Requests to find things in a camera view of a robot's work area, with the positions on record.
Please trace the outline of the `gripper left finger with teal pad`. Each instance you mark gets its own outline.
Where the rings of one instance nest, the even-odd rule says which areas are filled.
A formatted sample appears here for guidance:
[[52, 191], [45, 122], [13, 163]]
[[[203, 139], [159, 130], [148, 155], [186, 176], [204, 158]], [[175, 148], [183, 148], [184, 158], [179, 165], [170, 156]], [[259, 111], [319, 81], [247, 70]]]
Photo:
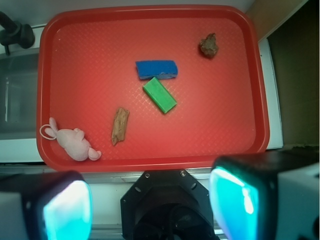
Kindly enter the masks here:
[[80, 173], [0, 175], [2, 240], [87, 240], [92, 221], [92, 193]]

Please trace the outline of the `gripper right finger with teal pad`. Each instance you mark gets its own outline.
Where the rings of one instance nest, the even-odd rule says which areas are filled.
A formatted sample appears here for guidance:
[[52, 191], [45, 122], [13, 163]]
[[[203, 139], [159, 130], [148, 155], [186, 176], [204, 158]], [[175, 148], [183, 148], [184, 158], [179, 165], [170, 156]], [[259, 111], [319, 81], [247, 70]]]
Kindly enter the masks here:
[[319, 153], [293, 149], [220, 156], [210, 172], [209, 199], [229, 240], [317, 240]]

